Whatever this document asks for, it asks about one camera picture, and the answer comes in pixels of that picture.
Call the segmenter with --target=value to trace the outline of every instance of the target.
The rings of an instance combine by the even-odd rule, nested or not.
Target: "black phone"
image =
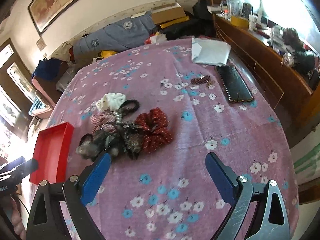
[[[234,66],[226,65],[217,66],[216,68],[230,102],[250,102],[253,100],[252,93]]]

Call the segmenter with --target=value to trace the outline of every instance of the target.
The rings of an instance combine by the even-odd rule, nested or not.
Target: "blue gripper pad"
[[[110,155],[105,153],[99,160],[99,163],[91,171],[81,188],[81,203],[86,206],[94,200],[105,176],[110,168],[111,158]]]
[[[205,166],[223,201],[233,206],[238,192],[237,175],[229,166],[224,165],[214,152],[205,157]]]

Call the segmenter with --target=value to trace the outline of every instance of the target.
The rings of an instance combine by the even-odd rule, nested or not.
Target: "metal screw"
[[[239,181],[241,181],[241,182],[247,182],[248,181],[248,179],[245,177],[245,176],[239,176]]]
[[[71,182],[75,182],[77,180],[78,180],[78,176],[77,175],[73,175],[73,176],[70,177],[70,181]]]
[[[270,185],[275,187],[275,186],[277,186],[277,182],[272,179],[272,180],[270,180]]]
[[[42,181],[40,182],[40,186],[45,186],[45,185],[47,185],[47,181],[46,181],[46,180],[42,180]]]

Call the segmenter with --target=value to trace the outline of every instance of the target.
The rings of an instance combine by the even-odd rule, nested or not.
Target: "red scrunchie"
[[[150,153],[161,145],[172,142],[172,134],[167,129],[167,116],[159,107],[151,109],[148,114],[139,114],[135,123],[141,126],[145,133],[144,151]]]

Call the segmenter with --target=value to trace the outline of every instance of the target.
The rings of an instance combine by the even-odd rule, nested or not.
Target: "red box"
[[[65,122],[39,132],[33,152],[39,169],[31,173],[30,182],[36,185],[44,179],[51,184],[65,182],[73,129],[70,123]]]

